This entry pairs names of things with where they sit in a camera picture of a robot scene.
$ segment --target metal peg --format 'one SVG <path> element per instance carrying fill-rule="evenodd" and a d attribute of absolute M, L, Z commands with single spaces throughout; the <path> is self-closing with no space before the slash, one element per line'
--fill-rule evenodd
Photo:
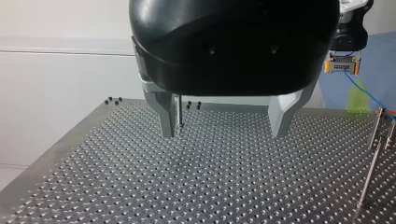
<path fill-rule="evenodd" d="M 379 155 L 381 155 L 383 151 L 382 149 L 384 148 L 384 140 L 385 138 L 383 136 L 379 138 L 378 144 L 376 146 L 375 154 L 373 156 L 373 160 L 370 166 L 370 170 L 366 177 L 366 182 L 364 183 L 363 192 L 361 193 L 361 198 L 359 199 L 358 207 L 363 207 L 364 205 L 366 205 L 367 194 L 369 192 L 371 183 L 373 181 L 373 176 L 375 174 L 375 168 L 378 164 Z"/>
<path fill-rule="evenodd" d="M 183 108 L 181 102 L 181 95 L 177 96 L 177 123 L 179 126 L 183 126 Z"/>
<path fill-rule="evenodd" d="M 379 112 L 375 118 L 375 124 L 372 133 L 370 134 L 368 145 L 369 149 L 374 150 L 375 149 L 375 142 L 378 141 L 380 129 L 382 126 L 382 118 L 384 116 L 385 109 L 384 108 L 379 108 Z"/>

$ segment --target perforated metal table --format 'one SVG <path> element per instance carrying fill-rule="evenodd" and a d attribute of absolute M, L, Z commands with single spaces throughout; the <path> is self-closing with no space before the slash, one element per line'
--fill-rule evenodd
<path fill-rule="evenodd" d="M 356 209 L 372 115 L 302 109 L 275 139 L 266 109 L 184 109 L 162 138 L 143 101 L 100 105 L 0 192 L 0 223 L 396 223 L 394 149 Z"/>

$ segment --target white wall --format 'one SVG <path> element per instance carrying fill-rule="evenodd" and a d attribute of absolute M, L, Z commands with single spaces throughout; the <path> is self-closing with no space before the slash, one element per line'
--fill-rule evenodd
<path fill-rule="evenodd" d="M 0 164 L 29 165 L 108 96 L 143 98 L 134 57 L 0 52 Z"/>
<path fill-rule="evenodd" d="M 364 27 L 370 35 L 396 31 L 396 1 L 374 0 L 364 18 Z"/>
<path fill-rule="evenodd" d="M 129 39 L 128 0 L 1 0 L 0 36 Z"/>

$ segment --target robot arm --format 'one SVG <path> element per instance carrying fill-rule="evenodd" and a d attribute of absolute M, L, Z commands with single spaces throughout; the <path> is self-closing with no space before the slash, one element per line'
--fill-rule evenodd
<path fill-rule="evenodd" d="M 367 46 L 368 34 L 363 27 L 364 15 L 372 8 L 374 0 L 340 0 L 340 20 L 330 52 L 325 62 L 325 72 L 343 72 L 358 75 L 361 70 L 361 51 Z"/>

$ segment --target yellow connector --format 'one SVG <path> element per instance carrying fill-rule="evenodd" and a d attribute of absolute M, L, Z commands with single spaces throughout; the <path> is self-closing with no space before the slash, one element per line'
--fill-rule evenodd
<path fill-rule="evenodd" d="M 324 72 L 330 73 L 330 68 L 331 68 L 331 63 L 329 60 L 326 60 L 326 62 L 324 63 Z"/>
<path fill-rule="evenodd" d="M 358 75 L 359 72 L 361 71 L 361 62 L 356 62 L 355 63 L 355 75 Z"/>

